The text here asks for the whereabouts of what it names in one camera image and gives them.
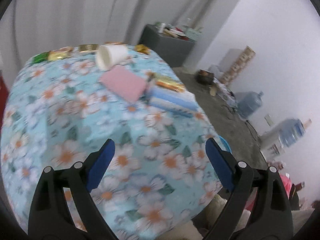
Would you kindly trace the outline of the blue white box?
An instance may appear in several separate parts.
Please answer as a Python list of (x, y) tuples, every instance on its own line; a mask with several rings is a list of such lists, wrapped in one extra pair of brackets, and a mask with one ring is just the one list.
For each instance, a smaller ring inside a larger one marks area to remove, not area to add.
[(198, 110), (195, 95), (189, 91), (173, 90), (152, 86), (146, 90), (146, 99), (150, 106), (191, 118)]

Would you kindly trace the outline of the pink sponge cloth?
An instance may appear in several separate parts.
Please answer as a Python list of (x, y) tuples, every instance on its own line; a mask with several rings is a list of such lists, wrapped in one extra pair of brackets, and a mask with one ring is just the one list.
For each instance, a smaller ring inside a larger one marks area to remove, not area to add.
[(136, 103), (147, 87), (145, 79), (120, 65), (105, 72), (99, 82), (129, 103)]

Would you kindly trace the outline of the white paper cup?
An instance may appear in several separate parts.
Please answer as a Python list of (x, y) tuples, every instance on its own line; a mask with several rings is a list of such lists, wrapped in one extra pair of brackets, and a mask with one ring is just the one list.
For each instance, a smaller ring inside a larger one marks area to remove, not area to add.
[(129, 50), (126, 45), (106, 44), (99, 46), (95, 54), (95, 61), (100, 70), (108, 71), (126, 61), (128, 57)]

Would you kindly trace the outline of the blue trash bin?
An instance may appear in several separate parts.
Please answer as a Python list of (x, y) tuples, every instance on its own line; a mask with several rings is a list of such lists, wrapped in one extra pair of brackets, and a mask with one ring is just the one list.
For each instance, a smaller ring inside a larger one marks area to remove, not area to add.
[(222, 147), (223, 150), (229, 152), (229, 153), (232, 153), (232, 149), (229, 145), (229, 143), (227, 142), (226, 139), (224, 139), (222, 136), (218, 136), (218, 141), (219, 141), (219, 145)]

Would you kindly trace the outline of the blue water jug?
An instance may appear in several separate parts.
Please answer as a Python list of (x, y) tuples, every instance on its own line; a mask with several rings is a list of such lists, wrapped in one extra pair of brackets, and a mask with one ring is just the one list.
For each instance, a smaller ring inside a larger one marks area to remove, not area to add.
[(285, 147), (291, 147), (304, 137), (306, 128), (300, 119), (286, 119), (280, 124), (279, 138)]
[(240, 118), (247, 120), (255, 113), (262, 105), (263, 92), (245, 92), (237, 100), (236, 111)]

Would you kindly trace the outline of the floral blue tablecloth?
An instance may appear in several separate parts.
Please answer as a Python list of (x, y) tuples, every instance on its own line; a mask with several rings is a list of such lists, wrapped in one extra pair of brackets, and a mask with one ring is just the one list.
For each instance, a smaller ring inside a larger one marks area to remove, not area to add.
[(189, 224), (221, 190), (205, 153), (219, 139), (196, 101), (186, 115), (125, 101), (100, 81), (95, 55), (31, 57), (12, 85), (1, 130), (5, 192), (22, 230), (28, 230), (36, 184), (46, 166), (71, 167), (101, 148), (116, 146), (91, 196), (120, 239), (155, 239)]

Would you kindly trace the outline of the dark basket on floor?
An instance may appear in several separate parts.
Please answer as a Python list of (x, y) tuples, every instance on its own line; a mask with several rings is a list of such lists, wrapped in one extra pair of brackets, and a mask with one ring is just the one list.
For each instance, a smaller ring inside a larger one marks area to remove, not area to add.
[(196, 74), (196, 81), (202, 85), (210, 86), (214, 81), (214, 74), (206, 70), (199, 70)]

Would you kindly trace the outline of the green candy wrapper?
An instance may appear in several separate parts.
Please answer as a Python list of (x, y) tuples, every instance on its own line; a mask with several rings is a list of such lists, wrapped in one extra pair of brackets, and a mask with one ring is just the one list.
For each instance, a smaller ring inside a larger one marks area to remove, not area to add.
[(32, 59), (32, 64), (37, 64), (37, 63), (41, 63), (44, 61), (48, 61), (49, 53), (50, 52), (47, 51), (47, 52), (40, 53), (40, 54), (34, 56)]

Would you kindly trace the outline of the gold wrapper on box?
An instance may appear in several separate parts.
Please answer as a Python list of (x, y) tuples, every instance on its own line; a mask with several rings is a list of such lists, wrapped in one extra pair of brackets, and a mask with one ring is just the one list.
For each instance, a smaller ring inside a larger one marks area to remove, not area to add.
[(185, 92), (185, 85), (180, 83), (180, 81), (174, 80), (171, 77), (154, 73), (153, 79), (155, 81), (155, 84), (159, 87), (166, 88), (179, 93)]

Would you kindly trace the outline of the gold candy wrapper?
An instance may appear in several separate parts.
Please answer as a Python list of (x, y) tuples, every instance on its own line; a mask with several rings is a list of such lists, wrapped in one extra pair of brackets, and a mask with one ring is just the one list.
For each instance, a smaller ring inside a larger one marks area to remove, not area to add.
[(81, 44), (78, 46), (79, 53), (95, 53), (99, 48), (99, 44)]

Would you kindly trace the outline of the dark grey cabinet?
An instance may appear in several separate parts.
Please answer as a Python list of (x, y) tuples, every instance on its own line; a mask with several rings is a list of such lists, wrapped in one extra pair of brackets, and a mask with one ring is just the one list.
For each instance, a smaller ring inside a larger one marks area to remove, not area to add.
[(154, 25), (145, 25), (138, 44), (156, 52), (171, 68), (181, 67), (196, 42), (159, 33)]

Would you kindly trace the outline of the grey curtain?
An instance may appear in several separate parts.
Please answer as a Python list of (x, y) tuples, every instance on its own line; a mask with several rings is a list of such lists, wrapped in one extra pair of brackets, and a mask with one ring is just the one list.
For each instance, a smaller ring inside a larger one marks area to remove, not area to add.
[(12, 0), (1, 18), (1, 57), (29, 57), (84, 43), (138, 42), (144, 25), (201, 28), (192, 55), (201, 57), (240, 0)]

